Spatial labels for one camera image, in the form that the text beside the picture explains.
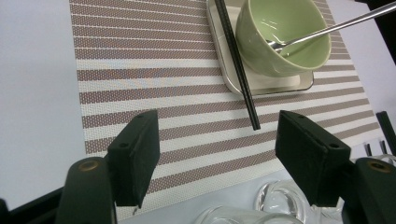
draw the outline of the metal spoon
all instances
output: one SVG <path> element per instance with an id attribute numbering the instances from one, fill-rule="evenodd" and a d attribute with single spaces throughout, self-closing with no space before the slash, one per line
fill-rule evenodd
<path id="1" fill-rule="evenodd" d="M 288 45 L 300 43 L 300 42 L 303 42 L 303 41 L 305 41 L 307 39 L 311 39 L 311 38 L 314 38 L 314 37 L 326 35 L 326 34 L 328 34 L 330 32 L 343 29 L 345 27 L 360 23 L 362 21 L 367 21 L 367 20 L 370 20 L 370 19 L 373 19 L 373 18 L 376 18 L 376 17 L 379 17 L 379 16 L 383 16 L 383 15 L 388 14 L 388 13 L 394 11 L 394 10 L 396 10 L 396 2 L 392 2 L 392 3 L 386 4 L 386 5 L 382 6 L 382 7 L 379 7 L 377 9 L 369 12 L 369 13 L 363 14 L 363 15 L 355 18 L 355 19 L 352 19 L 350 21 L 344 21 L 344 22 L 342 22 L 340 24 L 325 28 L 323 30 L 316 31 L 316 32 L 314 32 L 314 33 L 312 33 L 310 35 L 306 35 L 306 36 L 303 36 L 303 37 L 300 37 L 300 38 L 296 38 L 296 39 L 293 39 L 293 40 L 290 40 L 290 41 L 285 41 L 285 42 L 282 42 L 282 43 L 276 43 L 275 41 L 267 40 L 267 43 L 276 52 L 280 53 L 280 51 L 282 51 L 282 49 L 285 48 Z"/>

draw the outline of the placemat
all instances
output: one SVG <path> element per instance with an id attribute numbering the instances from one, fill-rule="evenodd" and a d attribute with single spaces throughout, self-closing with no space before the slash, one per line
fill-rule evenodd
<path id="1" fill-rule="evenodd" d="M 325 0 L 315 2 L 334 24 Z M 280 109 L 304 114 L 350 146 L 382 136 L 346 46 L 308 91 L 255 97 L 262 129 L 224 84 L 205 0 L 71 0 L 88 156 L 104 156 L 126 123 L 159 112 L 161 158 L 143 209 L 151 211 L 283 169 L 274 146 Z M 132 208 L 118 208 L 119 219 Z"/>

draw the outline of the white table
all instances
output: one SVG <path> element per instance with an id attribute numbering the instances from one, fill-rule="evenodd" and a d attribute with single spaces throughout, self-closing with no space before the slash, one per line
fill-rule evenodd
<path id="1" fill-rule="evenodd" d="M 351 0 L 328 3 L 337 22 L 369 10 Z M 375 22 L 341 34 L 374 111 L 388 111 L 396 126 L 396 67 Z M 61 187 L 85 157 L 68 1 L 1 1 L 0 50 L 0 197 L 13 209 Z M 359 156 L 363 149 L 352 155 Z M 121 223 L 192 223 L 211 205 L 251 207 L 260 185 L 276 178 L 289 176 L 281 171 Z"/>

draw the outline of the clear glass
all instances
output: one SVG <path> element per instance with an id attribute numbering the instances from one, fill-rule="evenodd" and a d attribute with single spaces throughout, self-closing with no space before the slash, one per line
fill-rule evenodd
<path id="1" fill-rule="evenodd" d="M 320 223 L 320 209 L 310 206 L 305 195 L 293 180 L 265 184 L 257 197 L 256 209 L 266 213 L 283 213 L 304 224 Z"/>
<path id="2" fill-rule="evenodd" d="M 343 211 L 343 206 L 344 200 L 340 198 L 336 207 L 320 207 L 319 209 L 322 214 L 321 222 L 326 224 L 342 224 L 341 212 Z"/>
<path id="3" fill-rule="evenodd" d="M 198 216 L 195 224 L 303 224 L 295 217 L 256 210 L 220 206 L 209 208 Z"/>

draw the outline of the black chopsticks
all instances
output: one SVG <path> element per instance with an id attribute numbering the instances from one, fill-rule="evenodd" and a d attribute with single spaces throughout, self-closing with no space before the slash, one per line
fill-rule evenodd
<path id="1" fill-rule="evenodd" d="M 259 130 L 261 128 L 260 121 L 257 117 L 256 107 L 254 106 L 253 99 L 251 98 L 250 87 L 248 86 L 244 65 L 242 65 L 241 56 L 239 55 L 235 36 L 233 35 L 233 27 L 231 26 L 230 18 L 228 17 L 227 8 L 224 4 L 224 0 L 215 0 L 215 3 L 218 9 L 221 26 L 223 27 L 224 34 L 227 39 L 228 48 L 230 49 L 231 56 L 233 57 L 233 65 L 241 86 L 241 92 L 244 95 L 250 122 L 253 126 L 253 130 Z"/>

